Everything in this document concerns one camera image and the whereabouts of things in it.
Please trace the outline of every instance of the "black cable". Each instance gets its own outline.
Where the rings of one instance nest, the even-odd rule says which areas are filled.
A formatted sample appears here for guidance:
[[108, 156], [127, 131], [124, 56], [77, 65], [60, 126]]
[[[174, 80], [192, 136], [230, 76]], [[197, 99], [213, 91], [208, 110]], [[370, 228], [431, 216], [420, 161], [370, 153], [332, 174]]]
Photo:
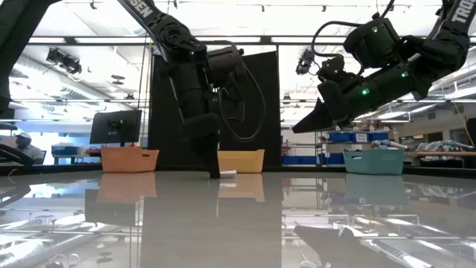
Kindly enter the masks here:
[[[146, 59], [146, 49], [147, 49], [147, 33], [146, 33], [146, 36], [144, 37], [144, 50], [142, 51], [141, 79], [139, 80], [139, 94], [138, 94], [138, 99], [137, 99], [137, 110], [138, 111], [140, 111], [140, 108], [141, 108], [142, 76], [144, 75], [144, 62], [145, 62], [145, 59]], [[141, 120], [139, 120], [139, 118], [141, 116], [142, 116], [142, 112], [138, 112], [137, 117], [135, 119], [136, 124], [141, 123]], [[134, 135], [133, 135], [134, 138], [135, 138], [135, 134], [137, 134], [136, 132], [137, 132], [137, 128], [134, 127]], [[141, 126], [139, 125], [139, 134], [138, 134], [138, 136], [140, 134], [141, 134]]]
[[318, 38], [319, 34], [321, 33], [321, 31], [329, 26], [329, 25], [342, 25], [342, 26], [349, 26], [349, 27], [359, 27], [361, 26], [361, 24], [359, 23], [353, 23], [353, 22], [340, 22], [340, 21], [331, 21], [331, 22], [327, 22], [327, 23], [324, 23], [319, 29], [318, 31], [315, 32], [314, 34], [314, 37], [312, 38], [312, 42], [311, 42], [311, 49], [312, 49], [312, 53], [314, 53], [314, 55], [317, 55], [319, 57], [340, 57], [340, 58], [344, 58], [344, 56], [340, 55], [340, 54], [336, 54], [336, 53], [320, 53], [320, 52], [317, 52], [315, 50], [315, 40]]
[[395, 2], [395, 0], [390, 0], [390, 3], [388, 3], [387, 7], [385, 8], [384, 13], [380, 16], [380, 18], [385, 18], [388, 11], [390, 11], [390, 9], [392, 8], [394, 2]]
[[228, 123], [227, 118], [225, 117], [225, 113], [223, 112], [223, 106], [222, 106], [222, 95], [223, 95], [223, 91], [226, 90], [226, 89], [219, 89], [219, 91], [218, 91], [218, 107], [219, 107], [219, 112], [220, 112], [220, 116], [222, 118], [223, 124], [225, 124], [225, 126], [230, 130], [231, 135], [233, 135], [235, 139], [237, 139], [238, 141], [241, 141], [241, 142], [248, 142], [248, 141], [254, 140], [258, 136], [258, 134], [260, 133], [261, 129], [263, 128], [265, 117], [266, 117], [266, 101], [265, 101], [265, 96], [263, 95], [263, 91], [261, 91], [260, 85], [258, 85], [258, 82], [256, 81], [256, 79], [254, 79], [254, 76], [250, 72], [248, 67], [245, 66], [245, 70], [246, 70], [246, 74], [251, 79], [251, 82], [254, 84], [254, 87], [256, 88], [257, 92], [260, 94], [261, 101], [262, 101], [260, 124], [258, 124], [258, 128], [256, 128], [256, 130], [254, 131], [254, 133], [251, 136], [243, 138], [243, 137], [239, 136], [238, 134], [236, 134], [231, 129], [231, 126]]

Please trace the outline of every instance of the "box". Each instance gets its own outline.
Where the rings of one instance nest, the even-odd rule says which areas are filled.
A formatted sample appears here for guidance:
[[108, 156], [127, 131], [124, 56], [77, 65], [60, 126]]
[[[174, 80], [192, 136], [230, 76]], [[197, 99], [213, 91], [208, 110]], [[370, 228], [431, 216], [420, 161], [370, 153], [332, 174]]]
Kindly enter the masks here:
[[329, 133], [329, 142], [348, 142], [352, 141], [352, 133]]

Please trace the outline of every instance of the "reflective table surface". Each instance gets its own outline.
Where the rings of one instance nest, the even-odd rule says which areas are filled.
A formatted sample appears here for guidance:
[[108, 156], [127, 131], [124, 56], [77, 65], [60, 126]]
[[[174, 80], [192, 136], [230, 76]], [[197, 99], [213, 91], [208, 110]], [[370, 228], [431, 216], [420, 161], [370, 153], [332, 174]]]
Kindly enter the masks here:
[[59, 173], [0, 201], [0, 267], [476, 267], [470, 179]]

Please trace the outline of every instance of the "person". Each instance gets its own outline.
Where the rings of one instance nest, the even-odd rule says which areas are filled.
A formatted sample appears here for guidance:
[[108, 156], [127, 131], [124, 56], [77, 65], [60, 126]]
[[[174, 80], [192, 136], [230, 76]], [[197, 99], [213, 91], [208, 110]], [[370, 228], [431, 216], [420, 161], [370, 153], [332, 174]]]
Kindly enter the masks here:
[[16, 149], [34, 160], [34, 164], [43, 163], [43, 152], [38, 147], [31, 145], [31, 137], [27, 133], [20, 133], [16, 136]]

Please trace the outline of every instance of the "orange basket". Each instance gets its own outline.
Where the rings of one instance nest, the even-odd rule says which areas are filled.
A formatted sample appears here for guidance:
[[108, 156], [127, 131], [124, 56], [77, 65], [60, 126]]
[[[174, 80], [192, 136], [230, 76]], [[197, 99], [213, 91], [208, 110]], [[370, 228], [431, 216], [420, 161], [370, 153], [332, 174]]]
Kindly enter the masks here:
[[144, 150], [140, 147], [103, 147], [101, 159], [104, 172], [145, 172], [154, 171], [158, 150]]

